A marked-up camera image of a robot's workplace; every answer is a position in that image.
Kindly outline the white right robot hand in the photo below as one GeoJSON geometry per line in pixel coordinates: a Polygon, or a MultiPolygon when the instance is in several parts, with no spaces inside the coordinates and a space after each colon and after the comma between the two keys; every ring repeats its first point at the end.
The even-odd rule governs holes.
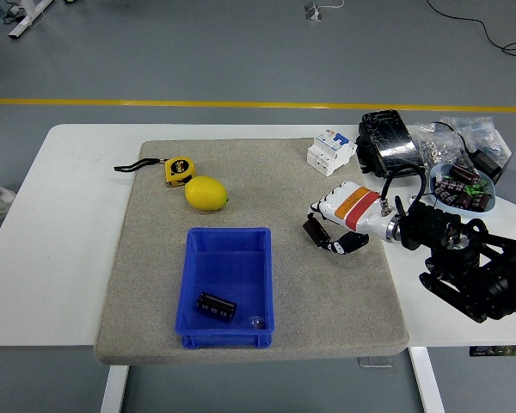
{"type": "Polygon", "coordinates": [[[346,255],[369,242],[369,236],[386,242],[399,238],[399,214],[381,194],[356,182],[343,182],[318,202],[310,205],[304,230],[316,246],[346,255]],[[348,232],[334,241],[322,226],[337,224],[348,232]]]}

